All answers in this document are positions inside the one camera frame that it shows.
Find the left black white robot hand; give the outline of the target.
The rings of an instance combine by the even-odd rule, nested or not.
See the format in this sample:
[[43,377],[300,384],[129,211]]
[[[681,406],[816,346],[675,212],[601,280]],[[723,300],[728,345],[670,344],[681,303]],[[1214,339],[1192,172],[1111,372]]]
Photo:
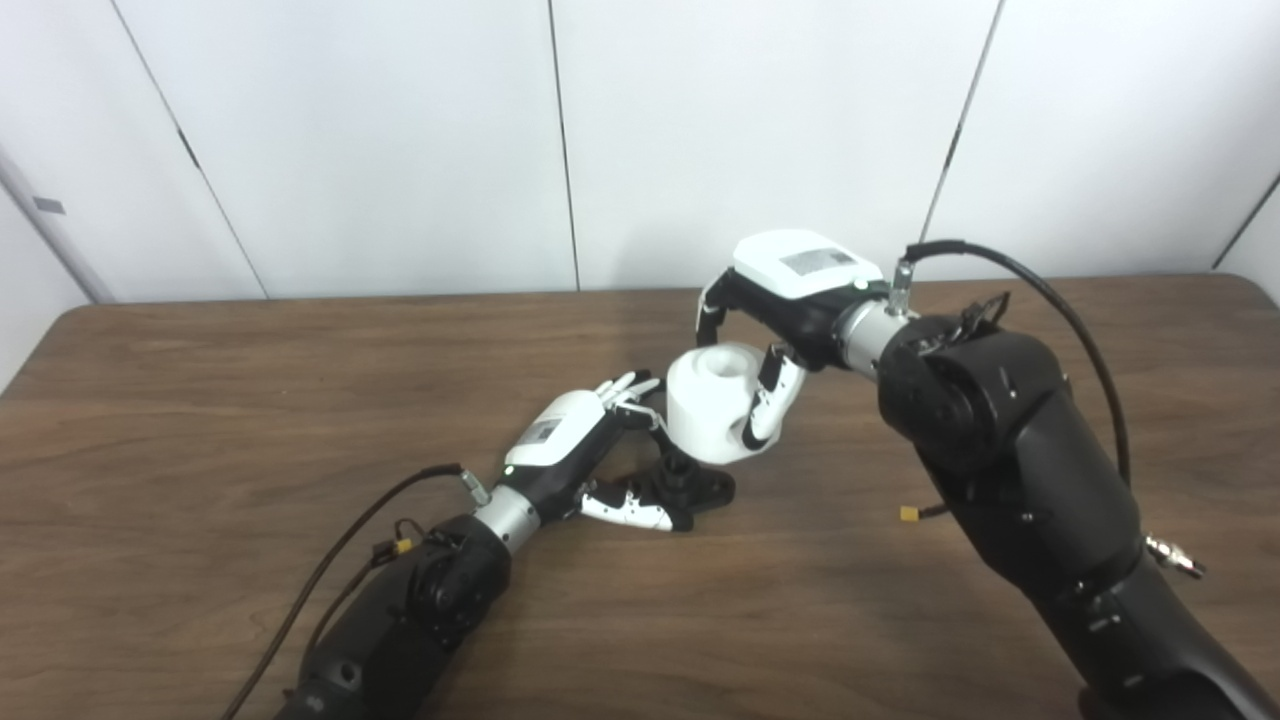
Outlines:
[[599,483],[593,473],[631,430],[666,441],[666,421],[645,401],[664,382],[648,370],[627,372],[594,389],[573,389],[550,402],[504,460],[492,496],[476,518],[515,551],[538,529],[585,516],[623,527],[677,533],[692,515],[657,498],[640,480]]

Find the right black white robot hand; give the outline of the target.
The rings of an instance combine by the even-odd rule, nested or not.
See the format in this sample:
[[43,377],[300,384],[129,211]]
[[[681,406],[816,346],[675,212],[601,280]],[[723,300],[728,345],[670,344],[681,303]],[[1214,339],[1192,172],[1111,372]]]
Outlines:
[[699,299],[698,347],[718,340],[731,311],[771,329],[739,436],[763,450],[812,373],[826,368],[877,379],[890,340],[904,327],[888,313],[881,269],[812,231],[767,231],[739,241],[731,266]]

